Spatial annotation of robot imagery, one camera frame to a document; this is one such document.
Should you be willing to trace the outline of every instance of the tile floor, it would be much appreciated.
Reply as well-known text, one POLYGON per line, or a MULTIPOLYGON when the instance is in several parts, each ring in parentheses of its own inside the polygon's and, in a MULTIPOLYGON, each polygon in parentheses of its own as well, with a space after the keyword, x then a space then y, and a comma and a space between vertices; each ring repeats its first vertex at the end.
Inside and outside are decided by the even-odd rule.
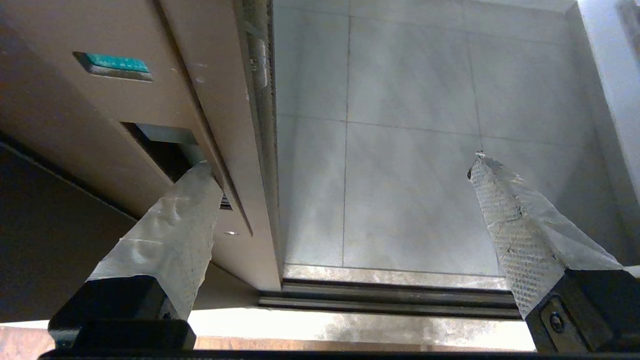
POLYGON ((476 0, 275 0, 286 262, 498 275, 484 149, 624 262, 562 13, 476 0))

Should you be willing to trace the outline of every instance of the bolt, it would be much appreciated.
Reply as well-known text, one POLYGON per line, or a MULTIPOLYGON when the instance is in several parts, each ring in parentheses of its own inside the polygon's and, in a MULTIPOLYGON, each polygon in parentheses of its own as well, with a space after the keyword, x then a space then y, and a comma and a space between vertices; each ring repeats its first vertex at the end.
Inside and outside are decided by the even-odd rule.
POLYGON ((549 317, 549 323, 551 324, 551 329, 553 329, 556 333, 562 334, 564 332, 564 321, 560 317, 560 314, 555 311, 551 313, 549 317))

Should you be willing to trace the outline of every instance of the green indicator light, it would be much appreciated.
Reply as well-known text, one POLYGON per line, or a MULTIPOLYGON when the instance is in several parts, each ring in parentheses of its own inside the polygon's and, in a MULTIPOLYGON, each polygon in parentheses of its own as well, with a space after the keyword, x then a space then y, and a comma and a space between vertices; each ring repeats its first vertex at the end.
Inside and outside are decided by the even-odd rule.
POLYGON ((149 72, 147 64, 140 59, 124 58, 123 56, 111 56, 103 54, 85 53, 91 64, 115 70, 128 70, 137 72, 149 72))

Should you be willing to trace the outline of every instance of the white wall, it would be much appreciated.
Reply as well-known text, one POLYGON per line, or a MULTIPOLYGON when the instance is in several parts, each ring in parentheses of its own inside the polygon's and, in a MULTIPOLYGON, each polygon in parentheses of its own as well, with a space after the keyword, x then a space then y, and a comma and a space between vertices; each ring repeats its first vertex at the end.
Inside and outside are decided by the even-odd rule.
POLYGON ((478 0, 485 3, 519 6, 564 13, 575 4, 575 0, 478 0))
POLYGON ((614 127, 636 193, 640 193, 640 64, 613 0, 579 0, 614 127))

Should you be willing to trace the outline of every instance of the textured metal tape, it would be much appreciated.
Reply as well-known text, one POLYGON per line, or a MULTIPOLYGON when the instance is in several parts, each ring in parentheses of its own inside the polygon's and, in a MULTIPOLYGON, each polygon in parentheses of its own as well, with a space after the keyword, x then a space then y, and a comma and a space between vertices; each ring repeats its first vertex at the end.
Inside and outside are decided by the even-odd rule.
POLYGON ((523 318, 560 280, 565 268, 622 268, 542 194, 498 161, 483 156, 476 159, 470 180, 500 270, 523 318))

